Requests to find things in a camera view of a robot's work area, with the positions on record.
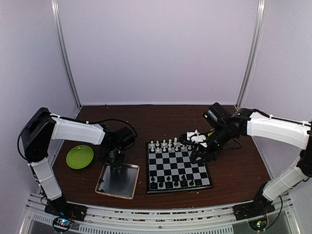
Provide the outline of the black and grey chessboard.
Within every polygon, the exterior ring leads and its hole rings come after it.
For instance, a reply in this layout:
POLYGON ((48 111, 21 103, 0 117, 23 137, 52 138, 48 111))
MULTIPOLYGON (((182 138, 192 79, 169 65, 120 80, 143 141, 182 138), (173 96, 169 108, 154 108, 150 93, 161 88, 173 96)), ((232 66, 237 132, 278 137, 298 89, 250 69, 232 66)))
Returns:
POLYGON ((213 188, 211 175, 205 161, 200 160, 198 163, 192 164, 190 161, 192 148, 185 146, 182 150, 182 143, 177 140, 168 141, 150 141, 146 143, 146 178, 148 194, 163 194, 182 191, 193 191, 213 188), (181 176, 185 175, 187 186, 181 186, 181 176), (160 188, 157 178, 161 176, 163 187, 160 188), (166 189, 166 177, 170 177, 171 188, 166 189), (201 185, 196 185, 196 180, 201 180, 201 185), (156 188, 151 189, 150 184, 156 183, 156 188))

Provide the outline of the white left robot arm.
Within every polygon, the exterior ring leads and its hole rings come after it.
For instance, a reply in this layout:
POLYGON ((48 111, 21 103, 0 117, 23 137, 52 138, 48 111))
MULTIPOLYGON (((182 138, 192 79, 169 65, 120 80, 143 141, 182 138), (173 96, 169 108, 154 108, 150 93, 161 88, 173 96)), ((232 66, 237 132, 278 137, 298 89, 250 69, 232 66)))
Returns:
POLYGON ((137 138, 137 131, 128 122, 125 127, 113 130, 106 120, 79 121, 53 114, 41 107, 26 123, 18 135, 17 150, 27 161, 46 195, 48 205, 59 216, 70 212, 70 205, 63 195, 48 160, 51 140, 69 140, 90 143, 100 147, 99 160, 112 168, 121 168, 125 154, 137 138))

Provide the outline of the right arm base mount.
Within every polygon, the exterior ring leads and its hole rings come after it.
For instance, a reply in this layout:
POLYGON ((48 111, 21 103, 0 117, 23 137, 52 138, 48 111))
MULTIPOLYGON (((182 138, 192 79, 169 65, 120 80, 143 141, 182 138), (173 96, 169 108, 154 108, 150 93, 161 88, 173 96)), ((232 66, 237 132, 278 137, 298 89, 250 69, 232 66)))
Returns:
POLYGON ((237 221, 247 220, 252 231, 264 231, 269 226, 268 213, 274 212, 274 205, 263 207, 256 206, 253 202, 233 206, 234 215, 237 221))

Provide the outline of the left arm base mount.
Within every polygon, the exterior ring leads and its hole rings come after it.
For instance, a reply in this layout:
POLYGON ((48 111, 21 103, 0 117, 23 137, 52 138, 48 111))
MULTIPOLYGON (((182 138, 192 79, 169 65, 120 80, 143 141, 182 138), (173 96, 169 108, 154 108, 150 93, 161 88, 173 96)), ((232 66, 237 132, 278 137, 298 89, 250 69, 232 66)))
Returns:
POLYGON ((51 205, 46 204, 44 211, 56 216, 53 218, 52 227, 58 233, 64 233, 71 229, 77 221, 84 221, 87 207, 77 204, 68 204, 69 210, 58 212, 51 205))

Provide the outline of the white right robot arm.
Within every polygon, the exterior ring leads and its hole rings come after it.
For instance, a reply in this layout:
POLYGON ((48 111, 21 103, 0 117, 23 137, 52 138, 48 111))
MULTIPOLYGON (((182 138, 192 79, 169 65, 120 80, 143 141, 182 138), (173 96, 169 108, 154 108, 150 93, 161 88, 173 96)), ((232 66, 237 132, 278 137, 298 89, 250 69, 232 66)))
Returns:
POLYGON ((312 123, 268 115, 258 109, 241 108, 231 114, 218 102, 202 114, 212 129, 207 133, 187 132, 193 145, 191 161, 215 160, 216 152, 240 136, 263 137, 299 148, 300 154, 279 177, 262 185, 250 204, 254 215, 262 214, 278 196, 312 176, 312 123))

